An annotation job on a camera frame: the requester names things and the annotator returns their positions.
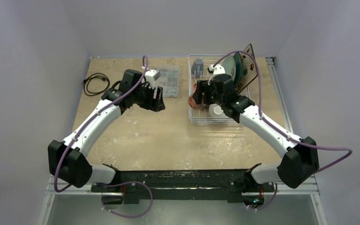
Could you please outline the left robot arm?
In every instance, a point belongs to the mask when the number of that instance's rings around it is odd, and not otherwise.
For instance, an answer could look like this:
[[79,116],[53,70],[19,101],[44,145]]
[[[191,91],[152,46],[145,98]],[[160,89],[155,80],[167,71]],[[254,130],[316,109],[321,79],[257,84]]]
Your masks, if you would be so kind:
[[87,156],[105,130],[133,105],[159,112],[165,109],[163,87],[156,86],[160,77],[156,69],[139,72],[127,69],[123,78],[107,89],[87,119],[62,141],[48,145],[49,171],[54,176],[56,192],[62,192],[58,180],[81,188],[88,183],[102,183],[110,192],[121,186],[116,170],[109,165],[92,165]]

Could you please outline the grey printed mug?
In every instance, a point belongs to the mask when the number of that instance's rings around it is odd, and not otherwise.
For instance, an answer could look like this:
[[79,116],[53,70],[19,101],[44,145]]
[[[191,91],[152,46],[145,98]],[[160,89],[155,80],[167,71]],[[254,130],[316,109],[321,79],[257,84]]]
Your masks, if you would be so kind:
[[203,67],[203,60],[201,58],[195,59],[191,67],[191,75],[194,78],[200,78],[203,75]]

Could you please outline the square floral plate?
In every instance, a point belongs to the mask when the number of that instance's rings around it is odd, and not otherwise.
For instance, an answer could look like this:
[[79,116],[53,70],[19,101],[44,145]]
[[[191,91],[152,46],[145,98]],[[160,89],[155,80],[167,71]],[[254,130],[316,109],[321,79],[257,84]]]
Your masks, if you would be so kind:
[[241,56],[241,77],[240,81],[238,82],[237,86],[237,92],[240,93],[244,90],[245,87],[248,86],[248,84],[255,78],[257,75],[256,69],[255,69],[255,63],[252,60],[251,57],[249,57],[247,54],[240,53]]

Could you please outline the white bowl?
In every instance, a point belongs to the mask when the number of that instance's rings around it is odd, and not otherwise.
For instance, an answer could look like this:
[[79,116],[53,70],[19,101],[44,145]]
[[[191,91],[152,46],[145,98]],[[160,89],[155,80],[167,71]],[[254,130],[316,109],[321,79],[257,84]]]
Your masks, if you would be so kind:
[[209,115],[211,118],[228,118],[222,110],[221,106],[217,104],[209,105]]

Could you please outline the light green round plate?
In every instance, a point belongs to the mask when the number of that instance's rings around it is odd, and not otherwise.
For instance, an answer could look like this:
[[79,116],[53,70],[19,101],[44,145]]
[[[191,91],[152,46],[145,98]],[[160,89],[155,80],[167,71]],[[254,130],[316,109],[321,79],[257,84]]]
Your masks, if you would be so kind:
[[236,77],[236,64],[234,57],[232,55],[225,57],[221,65],[223,66],[225,73],[228,74],[234,82]]

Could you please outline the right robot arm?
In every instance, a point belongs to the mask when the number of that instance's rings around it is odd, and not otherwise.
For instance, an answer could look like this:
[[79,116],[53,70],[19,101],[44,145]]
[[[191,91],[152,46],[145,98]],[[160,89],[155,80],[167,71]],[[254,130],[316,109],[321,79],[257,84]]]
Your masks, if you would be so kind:
[[191,97],[197,105],[217,104],[227,117],[252,130],[281,157],[278,165],[259,164],[249,169],[244,178],[247,189],[255,191],[268,182],[297,188],[319,170],[315,140],[301,138],[271,120],[251,99],[237,93],[229,75],[199,80]]

